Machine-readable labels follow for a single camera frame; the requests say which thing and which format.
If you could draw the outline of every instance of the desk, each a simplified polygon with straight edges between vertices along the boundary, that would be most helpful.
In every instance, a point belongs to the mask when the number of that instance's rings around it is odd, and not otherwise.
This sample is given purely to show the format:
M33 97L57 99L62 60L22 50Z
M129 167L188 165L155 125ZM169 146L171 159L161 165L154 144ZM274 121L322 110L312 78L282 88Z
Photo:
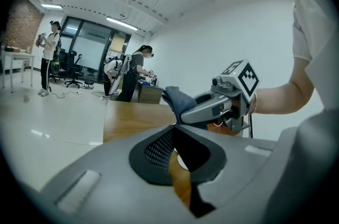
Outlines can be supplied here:
M9 57L11 60L11 67L10 67L10 80L11 80L11 92L13 93L13 61L14 60L29 60L31 62L31 86L33 85L33 65L34 65L34 56L30 53L25 52L5 52L3 51L3 69L4 72L2 74L2 84L3 88L5 88L5 61L6 57ZM21 82L23 82L23 71L24 71L24 63L21 66Z
M171 108L161 104L126 103L109 101L104 123L103 142L129 137L139 132L155 127L171 125L176 118ZM222 128L208 125L210 131L217 133L230 133ZM178 154L173 151L169 160L168 171L172 175L173 187L182 202L190 207L191 202L191 176L177 161Z
M163 89L158 86L147 86L138 82L136 86L138 91L138 103L159 104Z

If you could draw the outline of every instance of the white table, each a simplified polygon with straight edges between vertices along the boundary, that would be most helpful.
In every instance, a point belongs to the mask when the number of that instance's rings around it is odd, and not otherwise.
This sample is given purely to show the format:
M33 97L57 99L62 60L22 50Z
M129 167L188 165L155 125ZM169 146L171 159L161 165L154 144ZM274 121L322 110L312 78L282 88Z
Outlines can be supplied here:
M31 54L25 53L25 52L5 52L5 51L2 51L2 55L3 55L2 65L3 65L3 70L4 70L3 74L2 74L3 88L5 88L5 61L6 61L6 57L9 57L10 60L11 60L11 67L10 67L11 92L13 93L13 61L14 60L22 60L22 61L29 60L31 62L31 86L32 86L33 85L34 55L31 55ZM22 66L21 66L21 82L23 82L24 66L25 66L25 64L22 63Z

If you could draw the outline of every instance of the white sneaker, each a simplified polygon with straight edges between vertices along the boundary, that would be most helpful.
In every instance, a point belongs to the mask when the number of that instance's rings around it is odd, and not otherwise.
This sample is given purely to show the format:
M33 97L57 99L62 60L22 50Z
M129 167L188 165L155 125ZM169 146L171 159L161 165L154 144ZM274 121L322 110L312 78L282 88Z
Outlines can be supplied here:
M43 92L41 93L41 96L42 97L45 97L45 96L47 96L49 94L49 92L48 92L48 90L43 90Z

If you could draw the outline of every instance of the shoe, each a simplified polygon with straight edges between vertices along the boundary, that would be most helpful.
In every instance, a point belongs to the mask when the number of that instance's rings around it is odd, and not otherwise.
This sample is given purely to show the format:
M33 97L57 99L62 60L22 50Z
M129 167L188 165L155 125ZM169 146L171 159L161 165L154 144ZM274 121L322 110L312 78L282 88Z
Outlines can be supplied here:
M41 93L41 96L42 97L45 97L45 96L47 96L49 94L49 92L47 91L47 90L43 90L43 92Z
M38 94L41 95L42 92L44 92L44 91L45 91L45 89L42 88L42 89L38 92Z

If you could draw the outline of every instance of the brick wall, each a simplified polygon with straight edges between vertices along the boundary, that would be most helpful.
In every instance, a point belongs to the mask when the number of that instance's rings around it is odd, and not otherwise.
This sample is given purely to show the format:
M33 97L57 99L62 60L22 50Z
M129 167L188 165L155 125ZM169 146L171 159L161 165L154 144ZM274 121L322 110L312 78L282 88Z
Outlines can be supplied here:
M14 0L9 11L5 44L26 50L33 46L43 14L28 0Z

